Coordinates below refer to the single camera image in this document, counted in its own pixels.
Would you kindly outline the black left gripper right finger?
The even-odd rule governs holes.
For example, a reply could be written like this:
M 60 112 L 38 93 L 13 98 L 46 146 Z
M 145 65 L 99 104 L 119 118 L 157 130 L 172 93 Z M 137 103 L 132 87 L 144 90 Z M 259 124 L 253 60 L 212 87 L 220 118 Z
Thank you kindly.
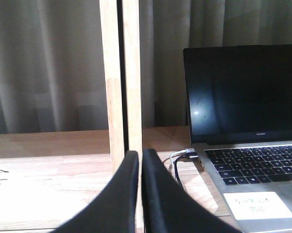
M 142 158 L 142 205 L 148 233 L 237 233 L 191 198 L 166 170 L 154 149 Z

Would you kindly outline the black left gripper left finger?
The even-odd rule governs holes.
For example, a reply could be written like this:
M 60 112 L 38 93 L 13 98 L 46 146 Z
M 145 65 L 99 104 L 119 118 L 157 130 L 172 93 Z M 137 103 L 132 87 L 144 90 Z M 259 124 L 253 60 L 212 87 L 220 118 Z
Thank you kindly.
M 127 151 L 103 191 L 54 233 L 134 233 L 138 184 L 138 153 Z

